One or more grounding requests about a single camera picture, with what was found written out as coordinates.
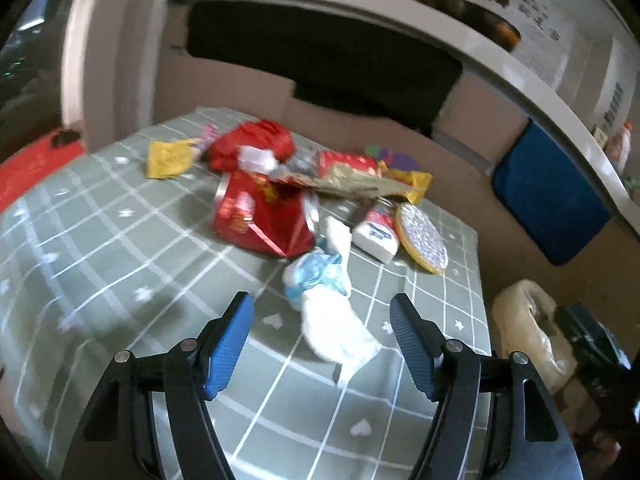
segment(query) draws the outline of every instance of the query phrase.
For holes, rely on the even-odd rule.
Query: dark bowl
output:
[[[494,12],[466,0],[420,0],[425,5],[455,18],[484,37],[512,52],[522,36],[517,28]]]

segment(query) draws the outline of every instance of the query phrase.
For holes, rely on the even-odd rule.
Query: red snack package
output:
[[[271,150],[280,162],[287,160],[295,150],[291,134],[284,126],[267,120],[246,122],[213,142],[209,148],[211,169],[237,170],[240,146]]]
[[[320,152],[318,153],[318,178],[324,177],[332,165],[338,162],[347,164],[354,170],[365,171],[369,174],[380,176],[378,163],[372,156],[339,152]]]
[[[212,225],[239,247],[292,258],[315,245],[316,200],[303,189],[235,171],[218,186]]]

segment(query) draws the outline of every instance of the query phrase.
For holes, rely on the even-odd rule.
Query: green checkered tablecloth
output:
[[[255,299],[255,321],[228,388],[208,403],[236,478],[403,480],[435,404],[418,392],[388,318],[396,292],[478,352],[490,352],[476,233],[424,200],[450,263],[425,272],[403,251],[388,265],[352,248],[351,304],[383,344],[347,389],[334,383],[300,334],[282,292],[286,264],[230,246],[208,226],[220,176],[196,166],[175,180],[145,177],[153,139],[197,137],[207,122],[227,132],[248,115],[199,108],[82,156],[0,216],[0,358],[30,456],[58,476],[76,424],[111,356],[165,352],[219,317],[238,290]],[[318,147],[294,136],[298,145]],[[322,200],[321,215],[349,223],[356,209]],[[273,316],[278,323],[270,322]],[[180,478],[164,399],[156,428],[168,479]],[[466,480],[482,456],[481,397]]]

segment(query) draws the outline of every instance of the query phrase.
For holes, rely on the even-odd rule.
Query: metal screw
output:
[[[462,352],[462,349],[464,348],[462,343],[457,339],[449,339],[445,346],[447,347],[447,350],[455,353]]]
[[[193,337],[180,341],[180,350],[183,352],[191,352],[198,347],[198,340]]]
[[[120,350],[113,358],[117,363],[126,363],[131,354],[128,350]]]
[[[513,360],[516,361],[519,365],[525,365],[529,362],[529,358],[523,352],[514,352]]]

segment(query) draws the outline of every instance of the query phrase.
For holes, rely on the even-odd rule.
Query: yellow package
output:
[[[187,171],[193,164],[193,150],[191,145],[196,139],[176,140],[175,142],[160,142],[149,144],[146,158],[147,178],[171,178]]]
[[[423,171],[390,170],[382,161],[378,163],[378,166],[384,178],[392,178],[413,187],[411,191],[402,194],[413,205],[420,203],[427,192],[431,179],[433,179],[433,175]]]

